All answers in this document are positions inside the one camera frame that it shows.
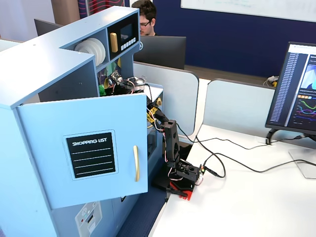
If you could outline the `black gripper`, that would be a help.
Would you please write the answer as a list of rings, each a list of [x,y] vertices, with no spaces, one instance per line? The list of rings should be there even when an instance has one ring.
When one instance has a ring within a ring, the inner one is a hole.
[[[126,94],[136,94],[144,93],[144,88],[141,86],[133,85],[130,82],[121,82],[114,86],[113,95],[126,95]]]

